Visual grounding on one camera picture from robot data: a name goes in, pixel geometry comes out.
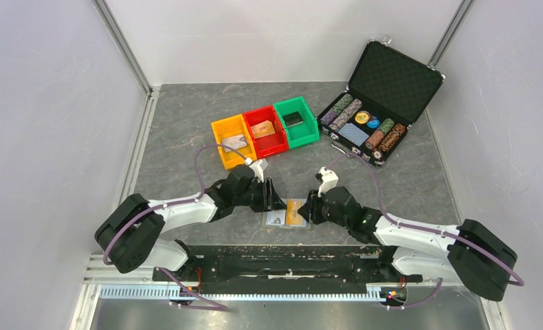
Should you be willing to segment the orange credit card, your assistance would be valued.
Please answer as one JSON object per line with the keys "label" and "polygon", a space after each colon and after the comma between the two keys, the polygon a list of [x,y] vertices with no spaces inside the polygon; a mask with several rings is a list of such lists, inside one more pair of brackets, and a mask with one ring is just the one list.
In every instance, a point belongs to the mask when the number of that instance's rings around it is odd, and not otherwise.
{"label": "orange credit card", "polygon": [[286,209],[286,225],[290,227],[303,228],[307,225],[298,213],[298,209],[305,204],[304,199],[288,199]]}

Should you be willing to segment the white credit card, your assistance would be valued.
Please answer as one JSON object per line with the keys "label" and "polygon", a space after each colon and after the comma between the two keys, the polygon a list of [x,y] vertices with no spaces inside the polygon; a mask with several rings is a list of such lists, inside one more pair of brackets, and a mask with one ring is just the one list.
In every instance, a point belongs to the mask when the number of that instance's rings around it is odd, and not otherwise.
{"label": "white credit card", "polygon": [[275,210],[266,212],[263,217],[263,223],[266,226],[285,226],[286,210]]}

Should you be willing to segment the grey card holder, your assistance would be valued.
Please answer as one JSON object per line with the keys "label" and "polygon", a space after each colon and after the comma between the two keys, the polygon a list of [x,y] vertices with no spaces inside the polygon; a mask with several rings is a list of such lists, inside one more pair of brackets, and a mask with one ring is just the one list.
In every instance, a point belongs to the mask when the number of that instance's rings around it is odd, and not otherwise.
{"label": "grey card holder", "polygon": [[294,230],[308,230],[311,224],[298,214],[298,210],[304,206],[305,199],[282,199],[286,204],[285,210],[272,210],[262,215],[263,227],[283,228]]}

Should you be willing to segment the tan card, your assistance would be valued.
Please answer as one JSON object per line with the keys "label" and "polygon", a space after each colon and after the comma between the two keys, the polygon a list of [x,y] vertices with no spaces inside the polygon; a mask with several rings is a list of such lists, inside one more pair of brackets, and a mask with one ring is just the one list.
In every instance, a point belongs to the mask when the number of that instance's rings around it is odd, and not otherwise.
{"label": "tan card", "polygon": [[255,124],[250,129],[254,139],[256,140],[276,133],[274,123],[270,120]]}

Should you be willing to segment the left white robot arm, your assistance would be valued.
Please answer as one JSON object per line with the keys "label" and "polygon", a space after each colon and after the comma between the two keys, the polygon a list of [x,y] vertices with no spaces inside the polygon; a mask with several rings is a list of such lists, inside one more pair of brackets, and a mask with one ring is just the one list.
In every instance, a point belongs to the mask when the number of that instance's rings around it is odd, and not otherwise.
{"label": "left white robot arm", "polygon": [[144,267],[162,267],[179,280],[188,280],[196,262],[183,243],[161,243],[161,234],[192,224],[217,221],[236,207],[255,213],[286,210],[270,178],[258,167],[240,165],[203,192],[170,200],[149,200],[141,194],[128,196],[96,230],[94,239],[102,248],[105,265],[121,274]]}

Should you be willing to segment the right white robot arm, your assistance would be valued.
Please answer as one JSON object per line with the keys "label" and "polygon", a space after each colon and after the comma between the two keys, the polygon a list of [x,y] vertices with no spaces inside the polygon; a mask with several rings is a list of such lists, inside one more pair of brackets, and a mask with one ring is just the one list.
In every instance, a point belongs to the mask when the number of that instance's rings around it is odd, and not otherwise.
{"label": "right white robot arm", "polygon": [[331,222],[360,243],[384,247],[378,274],[387,281],[400,275],[442,278],[462,283],[472,293],[500,302],[511,283],[516,252],[482,223],[432,225],[383,214],[362,206],[345,187],[312,190],[298,214],[309,222]]}

